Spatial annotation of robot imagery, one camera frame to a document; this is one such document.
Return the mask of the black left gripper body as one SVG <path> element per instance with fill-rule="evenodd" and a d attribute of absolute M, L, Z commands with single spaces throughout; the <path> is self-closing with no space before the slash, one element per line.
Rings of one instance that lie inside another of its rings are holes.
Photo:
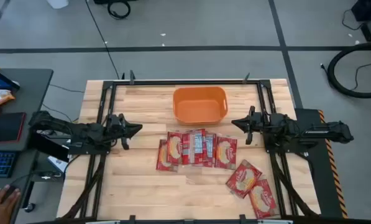
<path fill-rule="evenodd" d="M 120 140 L 122 148 L 124 150 L 129 150 L 129 145 L 127 143 L 129 131 L 127 130 L 127 121 L 124 118 L 124 115 L 107 115 L 106 120 L 106 134 L 108 136 L 110 146 L 114 147 L 118 140 Z"/>

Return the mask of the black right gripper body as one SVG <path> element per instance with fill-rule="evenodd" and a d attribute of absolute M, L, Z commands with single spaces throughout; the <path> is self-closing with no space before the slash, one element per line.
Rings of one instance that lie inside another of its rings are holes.
<path fill-rule="evenodd" d="M 246 116 L 247 124 L 247 138 L 245 140 L 246 145 L 250 145 L 253 140 L 253 133 L 262 133 L 265 127 L 268 125 L 268 113 L 266 110 L 262 112 L 256 112 L 255 106 L 251 106 L 248 115 Z"/>

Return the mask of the orange plastic basket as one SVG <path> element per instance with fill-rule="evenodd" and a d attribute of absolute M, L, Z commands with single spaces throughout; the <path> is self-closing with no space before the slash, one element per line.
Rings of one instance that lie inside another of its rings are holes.
<path fill-rule="evenodd" d="M 182 125 L 218 124 L 228 112 L 219 86 L 184 87 L 173 92 L 173 114 Z"/>

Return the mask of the black box under desk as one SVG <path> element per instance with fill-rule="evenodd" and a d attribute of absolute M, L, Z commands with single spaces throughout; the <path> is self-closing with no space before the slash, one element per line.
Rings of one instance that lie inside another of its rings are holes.
<path fill-rule="evenodd" d="M 63 147 L 61 144 L 45 138 L 39 133 L 32 133 L 30 135 L 29 147 L 35 148 L 38 151 L 55 157 L 61 161 L 69 161 L 68 149 L 66 147 Z"/>

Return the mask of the white paper sheet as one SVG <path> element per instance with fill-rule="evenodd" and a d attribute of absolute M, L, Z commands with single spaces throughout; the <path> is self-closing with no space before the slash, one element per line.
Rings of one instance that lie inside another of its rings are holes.
<path fill-rule="evenodd" d="M 56 168 L 58 169 L 60 172 L 64 173 L 67 165 L 68 165 L 68 162 L 65 162 L 65 161 L 61 161 L 53 156 L 48 156 L 47 157 L 48 161 Z"/>

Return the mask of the black desk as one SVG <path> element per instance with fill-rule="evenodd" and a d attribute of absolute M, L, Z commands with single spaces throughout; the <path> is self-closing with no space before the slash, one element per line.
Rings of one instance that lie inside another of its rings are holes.
<path fill-rule="evenodd" d="M 14 170 L 10 178 L 0 178 L 0 188 L 14 184 L 21 191 L 21 197 L 14 207 L 10 224 L 15 224 L 16 216 L 24 198 L 29 191 L 30 173 L 35 167 L 39 151 L 29 147 L 30 132 L 28 122 L 32 113 L 38 111 L 43 103 L 48 86 L 52 79 L 51 69 L 20 69 L 4 68 L 3 75 L 20 84 L 20 90 L 15 93 L 16 99 L 2 107 L 3 113 L 25 112 L 26 118 L 22 128 L 21 138 L 17 142 L 0 142 L 0 151 L 16 151 L 18 153 Z"/>

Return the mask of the yellow black hazard tape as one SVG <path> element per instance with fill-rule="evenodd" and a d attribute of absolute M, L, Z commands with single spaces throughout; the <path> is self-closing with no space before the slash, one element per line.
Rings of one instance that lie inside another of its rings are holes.
<path fill-rule="evenodd" d="M 327 217 L 348 218 L 331 142 L 319 139 L 318 143 L 318 178 L 315 187 L 320 211 Z"/>

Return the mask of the white container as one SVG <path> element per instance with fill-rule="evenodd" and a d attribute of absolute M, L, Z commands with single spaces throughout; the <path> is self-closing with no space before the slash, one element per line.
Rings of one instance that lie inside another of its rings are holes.
<path fill-rule="evenodd" d="M 62 9 L 69 5 L 69 0 L 47 0 L 53 9 Z"/>

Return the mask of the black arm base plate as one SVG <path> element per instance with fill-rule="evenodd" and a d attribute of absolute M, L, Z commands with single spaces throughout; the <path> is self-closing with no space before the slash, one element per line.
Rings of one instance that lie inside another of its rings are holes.
<path fill-rule="evenodd" d="M 75 155 L 104 155 L 111 151 L 111 142 L 94 142 L 87 138 L 71 136 L 68 143 L 68 153 Z"/>

